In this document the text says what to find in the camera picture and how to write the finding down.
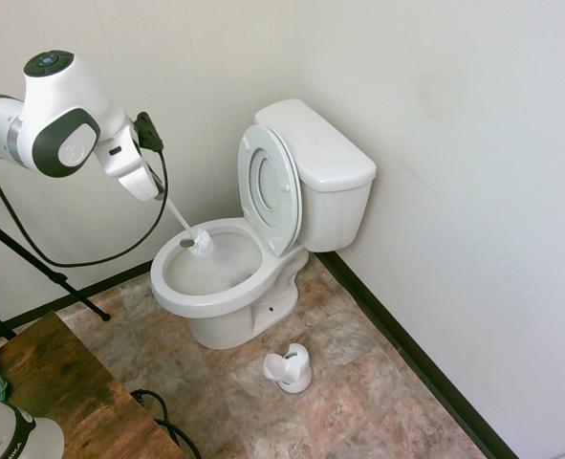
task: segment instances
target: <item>toilet brush head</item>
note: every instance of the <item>toilet brush head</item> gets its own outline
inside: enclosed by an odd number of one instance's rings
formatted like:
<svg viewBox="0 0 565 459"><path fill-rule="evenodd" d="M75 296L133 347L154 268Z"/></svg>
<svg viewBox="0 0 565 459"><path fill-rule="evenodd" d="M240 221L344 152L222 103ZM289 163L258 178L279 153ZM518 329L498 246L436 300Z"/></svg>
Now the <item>toilet brush head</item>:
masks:
<svg viewBox="0 0 565 459"><path fill-rule="evenodd" d="M197 229L196 237L193 239L193 244L188 248L188 251L196 258L206 258L212 255L214 242L205 229Z"/></svg>

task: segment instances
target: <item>tile floor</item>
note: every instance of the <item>tile floor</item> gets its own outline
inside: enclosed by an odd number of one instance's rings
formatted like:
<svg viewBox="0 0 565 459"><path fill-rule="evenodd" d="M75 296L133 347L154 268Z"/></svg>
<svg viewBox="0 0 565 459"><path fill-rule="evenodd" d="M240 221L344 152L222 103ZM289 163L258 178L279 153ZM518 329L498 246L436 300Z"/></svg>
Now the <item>tile floor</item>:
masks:
<svg viewBox="0 0 565 459"><path fill-rule="evenodd" d="M315 256L297 284L288 317L225 351L200 345L184 318L162 309L147 274L92 298L108 322L80 303L58 314L128 390L161 394L205 458L484 458ZM307 347L314 369L298 395L261 367L291 342Z"/></svg>

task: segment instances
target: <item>black baseboard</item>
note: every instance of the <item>black baseboard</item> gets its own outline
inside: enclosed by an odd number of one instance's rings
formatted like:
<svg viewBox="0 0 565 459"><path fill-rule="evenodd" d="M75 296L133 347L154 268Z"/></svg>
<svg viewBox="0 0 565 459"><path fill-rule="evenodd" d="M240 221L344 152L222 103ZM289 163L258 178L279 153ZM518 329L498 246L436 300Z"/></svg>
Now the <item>black baseboard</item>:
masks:
<svg viewBox="0 0 565 459"><path fill-rule="evenodd" d="M138 265L135 268L131 268L130 270L113 275L112 277L108 277L107 279L90 285L89 287L85 287L84 289L79 290L79 292L86 297L100 294L101 292L111 289L112 287L115 287L122 282L133 279L138 275L148 273L150 271L150 265L152 265L152 260L142 263L141 265ZM41 318L49 311L60 311L61 309L67 308L68 306L71 306L76 302L78 302L78 300L74 296L65 295L61 298L51 301L50 303L46 303L42 306L32 309L27 313L23 313L19 316L6 320L4 323L6 323L6 325L8 325L10 328L20 327L21 325L25 325L26 323L36 320L37 318Z"/></svg>
<svg viewBox="0 0 565 459"><path fill-rule="evenodd" d="M412 370L447 409L459 426L491 459L518 459L513 451L489 426L461 392L445 376L434 361L409 336L397 320L369 291L356 274L334 251L317 253L317 257L356 300L362 311L399 351Z"/></svg>

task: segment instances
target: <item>toilet brush handle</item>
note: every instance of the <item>toilet brush handle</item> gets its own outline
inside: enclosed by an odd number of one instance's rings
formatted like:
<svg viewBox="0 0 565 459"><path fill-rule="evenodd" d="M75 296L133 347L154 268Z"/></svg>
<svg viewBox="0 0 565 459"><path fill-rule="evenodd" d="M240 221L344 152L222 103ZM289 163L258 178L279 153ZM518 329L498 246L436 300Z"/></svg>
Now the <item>toilet brush handle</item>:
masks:
<svg viewBox="0 0 565 459"><path fill-rule="evenodd" d="M165 206L169 209L169 211L171 213L174 214L174 217L176 217L178 219L178 221L180 222L180 224L185 227L185 230L188 231L188 234L190 234L190 237L193 239L196 239L197 236L195 235L195 233L193 232L193 230L191 229L191 227L188 225L188 223L186 222L185 218L180 214L180 212L176 209L176 206L174 206L171 201L167 200L165 202Z"/></svg>

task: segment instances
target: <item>toilet base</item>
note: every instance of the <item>toilet base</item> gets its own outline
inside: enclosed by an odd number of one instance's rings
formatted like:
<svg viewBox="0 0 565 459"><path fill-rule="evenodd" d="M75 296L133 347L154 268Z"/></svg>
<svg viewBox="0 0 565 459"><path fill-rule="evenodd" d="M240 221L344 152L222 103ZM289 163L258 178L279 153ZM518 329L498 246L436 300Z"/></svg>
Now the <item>toilet base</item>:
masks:
<svg viewBox="0 0 565 459"><path fill-rule="evenodd" d="M300 251L276 282L246 307L218 317L190 318L191 334L210 349L230 349L257 337L293 311L299 298L294 278L307 261L308 252Z"/></svg>

